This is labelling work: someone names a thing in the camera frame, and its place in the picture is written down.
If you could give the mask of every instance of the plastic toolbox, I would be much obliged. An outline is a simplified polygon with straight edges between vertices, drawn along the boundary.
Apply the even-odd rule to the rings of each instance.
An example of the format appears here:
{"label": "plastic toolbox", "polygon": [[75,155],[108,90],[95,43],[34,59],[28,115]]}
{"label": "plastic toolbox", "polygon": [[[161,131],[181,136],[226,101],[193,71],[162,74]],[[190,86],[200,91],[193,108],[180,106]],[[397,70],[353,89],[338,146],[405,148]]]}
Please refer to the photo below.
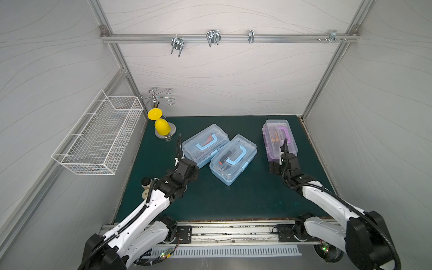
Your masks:
{"label": "plastic toolbox", "polygon": [[210,162],[212,173],[227,186],[237,179],[257,154],[257,145],[236,135]]}
{"label": "plastic toolbox", "polygon": [[285,138],[288,138],[288,152],[297,155],[299,151],[287,120],[267,120],[263,126],[263,136],[268,161],[279,161],[280,147]]}
{"label": "plastic toolbox", "polygon": [[213,124],[183,142],[181,147],[185,158],[195,161],[202,168],[228,142],[228,134]]}

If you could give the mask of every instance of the round metal base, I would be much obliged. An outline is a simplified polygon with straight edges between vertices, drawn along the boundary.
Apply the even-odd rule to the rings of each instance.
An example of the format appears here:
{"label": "round metal base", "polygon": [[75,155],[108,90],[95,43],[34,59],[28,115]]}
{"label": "round metal base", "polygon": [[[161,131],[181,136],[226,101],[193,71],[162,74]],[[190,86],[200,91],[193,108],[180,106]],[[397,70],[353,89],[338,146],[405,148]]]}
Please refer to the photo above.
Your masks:
{"label": "round metal base", "polygon": [[168,134],[165,135],[165,136],[162,136],[162,135],[160,135],[160,134],[156,131],[156,129],[155,129],[155,135],[156,135],[156,137],[158,137],[158,138],[161,139],[161,140],[169,140],[169,139],[171,139],[172,137],[174,137],[175,132],[176,132],[175,125],[174,125],[173,123],[168,123],[168,124],[169,124],[169,127],[171,128],[170,133],[168,133]]}

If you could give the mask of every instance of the white wire basket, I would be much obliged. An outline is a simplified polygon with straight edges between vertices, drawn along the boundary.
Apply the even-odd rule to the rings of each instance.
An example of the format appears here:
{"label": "white wire basket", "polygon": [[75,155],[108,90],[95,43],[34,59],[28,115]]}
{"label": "white wire basket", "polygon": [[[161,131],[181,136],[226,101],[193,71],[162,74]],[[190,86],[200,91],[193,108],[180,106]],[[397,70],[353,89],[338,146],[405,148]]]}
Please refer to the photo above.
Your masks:
{"label": "white wire basket", "polygon": [[137,97],[101,90],[52,158],[77,175],[115,175],[142,111]]}

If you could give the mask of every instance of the table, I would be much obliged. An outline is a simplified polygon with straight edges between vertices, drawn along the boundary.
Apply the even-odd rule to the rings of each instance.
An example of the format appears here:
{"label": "table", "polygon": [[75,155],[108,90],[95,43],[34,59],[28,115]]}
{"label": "table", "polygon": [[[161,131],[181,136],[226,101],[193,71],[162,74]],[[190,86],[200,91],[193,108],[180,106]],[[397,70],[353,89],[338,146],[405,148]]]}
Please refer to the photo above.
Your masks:
{"label": "table", "polygon": [[[178,221],[273,219],[296,217],[307,212],[328,216],[314,203],[286,187],[280,176],[269,173],[262,135],[262,127],[267,119],[288,120],[299,149],[298,158],[303,172],[332,191],[296,115],[168,117],[168,122],[176,125],[177,134],[182,134],[183,141],[209,125],[217,124],[230,139],[241,134],[254,142],[257,154],[231,186],[222,183],[211,173],[209,165],[205,165],[200,169],[199,180],[189,184],[184,197],[173,202],[162,213]],[[154,134],[154,122],[148,123],[116,222],[123,220],[143,201],[143,177],[159,178],[174,167],[177,134],[169,141],[159,140]]]}

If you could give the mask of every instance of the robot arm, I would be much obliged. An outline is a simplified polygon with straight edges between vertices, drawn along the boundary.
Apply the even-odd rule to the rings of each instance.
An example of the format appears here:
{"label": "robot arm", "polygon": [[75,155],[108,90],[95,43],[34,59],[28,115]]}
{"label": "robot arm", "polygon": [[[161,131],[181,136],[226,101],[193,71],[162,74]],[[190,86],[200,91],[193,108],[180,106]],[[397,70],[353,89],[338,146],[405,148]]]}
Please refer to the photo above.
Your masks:
{"label": "robot arm", "polygon": [[286,186],[317,204],[340,224],[331,224],[312,215],[305,216],[295,225],[297,238],[312,236],[322,239],[345,252],[362,270],[400,269],[399,256],[380,214],[347,203],[310,175],[303,174],[297,157],[288,152],[286,139],[281,146],[280,165]]}
{"label": "robot arm", "polygon": [[142,254],[162,241],[172,241],[177,223],[162,217],[146,227],[174,200],[183,197],[187,185],[198,179],[198,166],[181,159],[175,170],[150,185],[147,200],[102,237],[94,234],[85,245],[79,270],[126,270]]}

